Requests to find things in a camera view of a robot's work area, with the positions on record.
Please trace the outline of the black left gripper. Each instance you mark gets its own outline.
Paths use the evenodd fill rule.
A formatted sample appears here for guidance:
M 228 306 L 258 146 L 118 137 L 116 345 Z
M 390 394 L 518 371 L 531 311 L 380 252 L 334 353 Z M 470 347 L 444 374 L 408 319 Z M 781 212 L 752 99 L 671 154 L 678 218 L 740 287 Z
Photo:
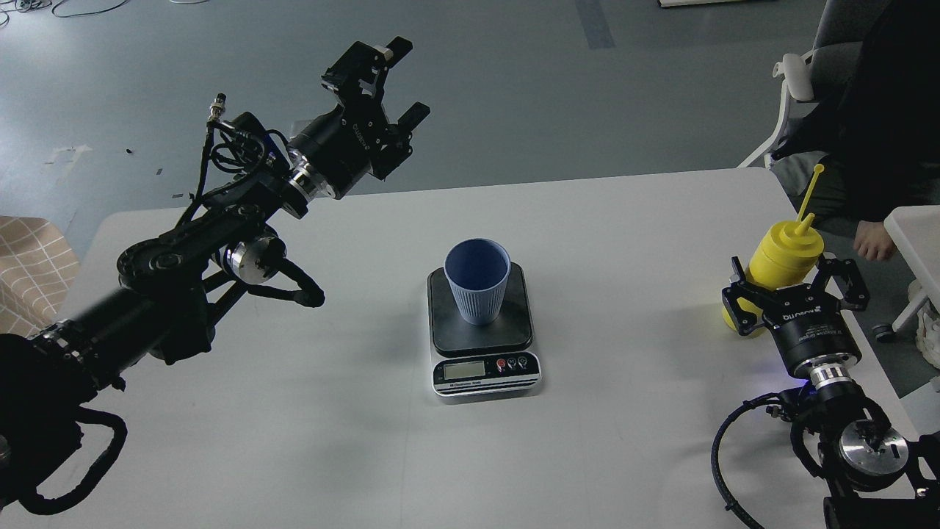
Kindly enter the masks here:
M 388 73 L 412 50 L 400 36 L 385 45 L 356 41 L 322 74 L 338 105 L 289 141 L 291 185 L 306 200 L 340 200 L 366 174 L 385 181 L 412 155 L 413 131 L 430 116 L 429 105 L 416 101 L 396 123 L 383 108 Z

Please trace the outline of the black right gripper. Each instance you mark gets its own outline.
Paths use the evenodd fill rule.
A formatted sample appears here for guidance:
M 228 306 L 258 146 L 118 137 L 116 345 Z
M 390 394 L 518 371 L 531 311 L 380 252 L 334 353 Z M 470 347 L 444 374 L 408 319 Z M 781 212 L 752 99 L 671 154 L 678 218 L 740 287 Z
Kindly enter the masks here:
M 832 280 L 840 298 L 827 290 Z M 861 351 L 842 309 L 865 312 L 872 297 L 855 259 L 823 254 L 811 285 L 773 291 L 762 308 L 756 304 L 758 291 L 767 289 L 756 284 L 738 256 L 732 256 L 731 278 L 721 290 L 725 323 L 739 336 L 768 328 L 789 376 L 807 381 L 818 365 L 858 364 Z

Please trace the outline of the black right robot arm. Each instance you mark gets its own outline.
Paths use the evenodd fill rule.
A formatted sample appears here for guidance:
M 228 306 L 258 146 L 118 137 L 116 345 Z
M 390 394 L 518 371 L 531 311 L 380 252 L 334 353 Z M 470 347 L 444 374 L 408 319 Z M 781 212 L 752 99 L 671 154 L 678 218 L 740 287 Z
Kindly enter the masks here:
M 749 281 L 737 257 L 731 266 L 722 299 L 736 331 L 768 329 L 788 374 L 803 385 L 745 400 L 720 425 L 709 465 L 726 510 L 746 527 L 759 526 L 726 485 L 720 445 L 735 419 L 764 406 L 789 424 L 803 468 L 825 480 L 827 527 L 936 528 L 938 435 L 904 438 L 849 373 L 861 351 L 842 312 L 863 311 L 870 300 L 855 261 L 819 258 L 810 284 L 778 290 Z

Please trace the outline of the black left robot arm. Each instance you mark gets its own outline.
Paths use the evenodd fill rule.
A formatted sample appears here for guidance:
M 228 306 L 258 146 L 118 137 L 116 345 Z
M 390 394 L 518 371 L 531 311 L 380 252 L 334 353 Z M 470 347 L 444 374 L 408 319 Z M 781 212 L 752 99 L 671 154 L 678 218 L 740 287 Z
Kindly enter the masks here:
M 208 352 L 216 325 L 246 294 L 316 308 L 322 288 L 286 258 L 268 225 L 308 214 L 317 195 L 340 200 L 363 176 L 383 180 L 412 154 L 430 108 L 389 120 L 390 70 L 412 51 L 356 41 L 322 75 L 338 103 L 287 140 L 245 112 L 209 107 L 198 187 L 170 231 L 117 259 L 120 286 L 81 314 L 31 336 L 2 335 L 2 505 L 54 515 L 87 499 L 126 442 L 125 422 L 89 409 L 144 355 L 175 364 Z

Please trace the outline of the person's hand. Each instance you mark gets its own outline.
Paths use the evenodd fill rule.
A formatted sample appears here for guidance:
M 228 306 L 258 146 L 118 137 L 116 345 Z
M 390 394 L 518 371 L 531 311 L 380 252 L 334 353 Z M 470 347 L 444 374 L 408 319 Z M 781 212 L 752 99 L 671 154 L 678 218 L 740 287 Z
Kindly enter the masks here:
M 864 260 L 885 262 L 897 253 L 897 246 L 883 221 L 860 220 L 853 238 L 853 250 Z

